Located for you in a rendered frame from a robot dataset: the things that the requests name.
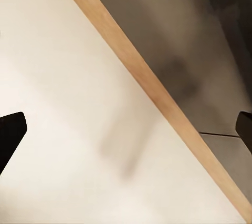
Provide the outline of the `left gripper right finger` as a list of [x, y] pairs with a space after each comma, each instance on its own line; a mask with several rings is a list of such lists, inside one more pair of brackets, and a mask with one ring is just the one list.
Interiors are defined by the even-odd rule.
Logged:
[[235, 130], [252, 153], [252, 114], [245, 111], [239, 112]]

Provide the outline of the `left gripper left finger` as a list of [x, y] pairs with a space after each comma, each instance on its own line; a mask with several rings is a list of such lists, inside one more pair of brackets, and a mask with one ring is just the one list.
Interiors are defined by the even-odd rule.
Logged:
[[27, 133], [22, 111], [0, 117], [0, 174]]

